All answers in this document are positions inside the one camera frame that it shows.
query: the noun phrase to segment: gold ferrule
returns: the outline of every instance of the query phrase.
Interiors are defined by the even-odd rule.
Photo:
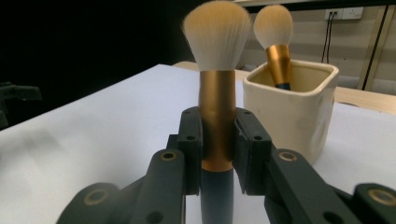
[[[235,71],[200,73],[199,112],[204,129],[202,168],[224,172],[233,168]]]
[[[291,63],[287,45],[273,45],[266,49],[267,64],[274,84],[290,83]]]

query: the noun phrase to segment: ceramic cup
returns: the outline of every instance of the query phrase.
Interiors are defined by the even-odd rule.
[[[256,115],[276,148],[301,153],[311,164],[326,141],[338,68],[291,60],[291,91],[275,87],[265,64],[243,80],[244,108]]]

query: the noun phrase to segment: black cable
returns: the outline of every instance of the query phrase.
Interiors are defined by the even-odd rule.
[[[332,21],[334,20],[335,13],[332,14],[332,19],[330,20],[330,28],[329,28],[329,42],[327,45],[327,63],[329,63],[329,50],[330,50],[330,42],[332,40]]]
[[[330,28],[330,17],[331,17],[331,15],[332,15],[332,12],[329,13],[329,18],[327,19],[326,39],[324,40],[322,60],[321,60],[322,63],[323,63],[324,53],[326,52],[327,37],[328,37],[328,33],[329,33],[329,28]]]

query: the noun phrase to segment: brush bristles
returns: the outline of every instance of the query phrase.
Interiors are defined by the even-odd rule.
[[[265,48],[288,45],[293,33],[293,19],[287,8],[272,5],[262,8],[254,21],[254,34]]]
[[[248,41],[251,19],[233,2],[211,1],[183,21],[183,32],[201,71],[234,70]]]

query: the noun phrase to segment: electrical outlet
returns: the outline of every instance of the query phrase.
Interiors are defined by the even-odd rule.
[[[363,7],[346,7],[343,11],[342,20],[358,20],[363,13]]]
[[[331,13],[335,13],[334,17],[332,18],[333,20],[341,20],[343,18],[343,8],[332,8],[332,9],[326,9],[326,13],[324,15],[324,19],[328,20],[329,16],[330,19],[332,18]]]

